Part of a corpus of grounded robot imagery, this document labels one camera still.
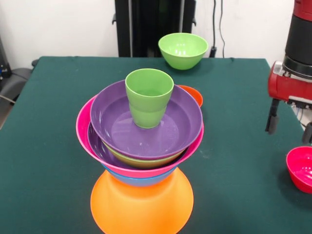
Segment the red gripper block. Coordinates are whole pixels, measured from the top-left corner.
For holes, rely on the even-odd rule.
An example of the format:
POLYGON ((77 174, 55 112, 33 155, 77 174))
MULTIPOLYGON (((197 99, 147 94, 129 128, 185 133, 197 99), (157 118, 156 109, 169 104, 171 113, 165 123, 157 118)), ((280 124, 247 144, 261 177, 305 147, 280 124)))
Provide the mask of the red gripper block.
MULTIPOLYGON (((282 62, 276 61, 268 78, 268 93, 273 98, 265 129, 269 135, 274 134, 277 129, 279 121, 277 109, 280 100, 290 103, 312 103, 312 80, 292 74, 286 76, 285 72, 282 62)), ((305 127, 302 143, 312 143, 312 122, 309 122, 305 127)))

